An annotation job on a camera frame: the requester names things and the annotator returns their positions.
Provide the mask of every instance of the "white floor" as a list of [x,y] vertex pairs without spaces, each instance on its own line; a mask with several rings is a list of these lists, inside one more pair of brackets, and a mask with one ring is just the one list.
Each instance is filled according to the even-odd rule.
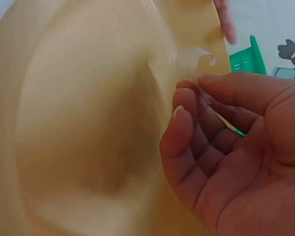
[[[0,0],[0,18],[14,0]],[[230,54],[250,47],[254,35],[261,49],[268,74],[274,68],[294,68],[290,60],[278,56],[286,39],[295,42],[295,0],[230,0],[238,30],[238,43],[228,46]]]

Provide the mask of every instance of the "green plastic object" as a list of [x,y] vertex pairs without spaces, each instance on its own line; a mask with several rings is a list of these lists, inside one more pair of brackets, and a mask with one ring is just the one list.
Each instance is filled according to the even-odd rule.
[[254,36],[250,36],[251,47],[230,56],[232,71],[245,71],[266,75],[266,67]]

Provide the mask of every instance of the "clear plastic film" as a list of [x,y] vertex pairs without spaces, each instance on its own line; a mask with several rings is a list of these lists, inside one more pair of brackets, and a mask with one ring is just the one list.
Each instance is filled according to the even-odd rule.
[[199,74],[197,71],[197,67],[199,64],[199,59],[204,56],[210,56],[210,60],[211,60],[210,65],[211,66],[215,65],[216,63],[215,57],[211,53],[206,51],[205,49],[199,48],[199,47],[187,47],[187,48],[180,49],[177,53],[176,64],[177,64],[180,77],[194,83],[197,86],[201,96],[209,104],[210,102],[206,94],[201,89],[198,83]]

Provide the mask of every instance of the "beige plastic basin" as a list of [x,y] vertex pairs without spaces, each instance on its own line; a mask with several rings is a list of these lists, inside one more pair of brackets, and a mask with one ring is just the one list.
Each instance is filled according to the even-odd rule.
[[0,22],[0,236],[209,235],[169,189],[158,142],[174,47],[229,72],[219,20],[211,0],[135,1],[17,0]]

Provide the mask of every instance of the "hand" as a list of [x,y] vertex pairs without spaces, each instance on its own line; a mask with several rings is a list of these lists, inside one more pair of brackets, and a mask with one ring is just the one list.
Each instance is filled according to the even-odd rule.
[[229,0],[214,0],[214,4],[221,21],[223,34],[230,44],[236,44],[236,29],[229,10]]
[[178,83],[160,142],[170,186],[219,236],[295,236],[295,80],[240,72],[199,83],[210,105]]

